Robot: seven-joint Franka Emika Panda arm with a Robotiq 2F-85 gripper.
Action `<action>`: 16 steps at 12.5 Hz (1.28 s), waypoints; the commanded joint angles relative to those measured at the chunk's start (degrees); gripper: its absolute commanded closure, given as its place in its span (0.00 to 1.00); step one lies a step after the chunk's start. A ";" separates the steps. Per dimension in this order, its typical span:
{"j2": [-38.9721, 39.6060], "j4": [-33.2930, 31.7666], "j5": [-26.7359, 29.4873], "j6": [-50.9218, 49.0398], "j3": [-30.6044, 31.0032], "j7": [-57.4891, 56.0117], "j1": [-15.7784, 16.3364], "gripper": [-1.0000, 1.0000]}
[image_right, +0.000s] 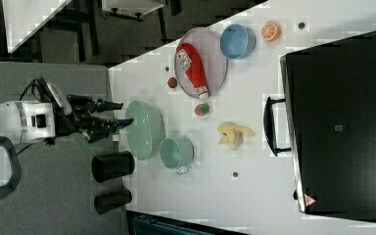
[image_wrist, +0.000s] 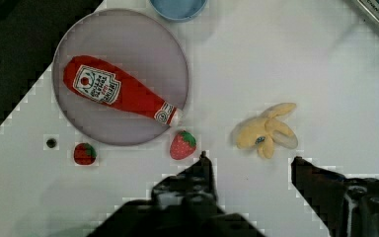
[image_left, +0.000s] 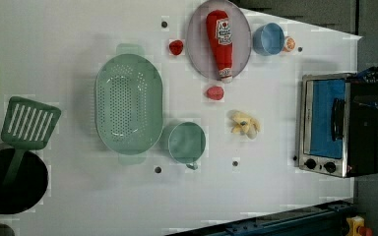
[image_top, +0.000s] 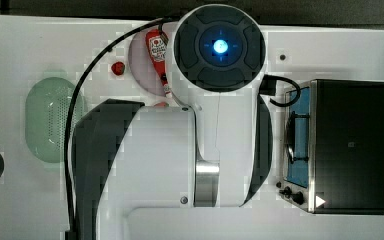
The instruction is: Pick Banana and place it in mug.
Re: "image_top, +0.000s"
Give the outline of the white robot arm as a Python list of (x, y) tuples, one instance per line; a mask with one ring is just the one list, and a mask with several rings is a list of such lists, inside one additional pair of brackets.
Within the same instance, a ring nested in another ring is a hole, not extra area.
[(75, 127), (71, 240), (130, 240), (137, 209), (251, 200), (272, 160), (265, 60), (263, 34), (245, 12), (212, 4), (182, 17), (163, 63), (173, 106), (108, 99)]

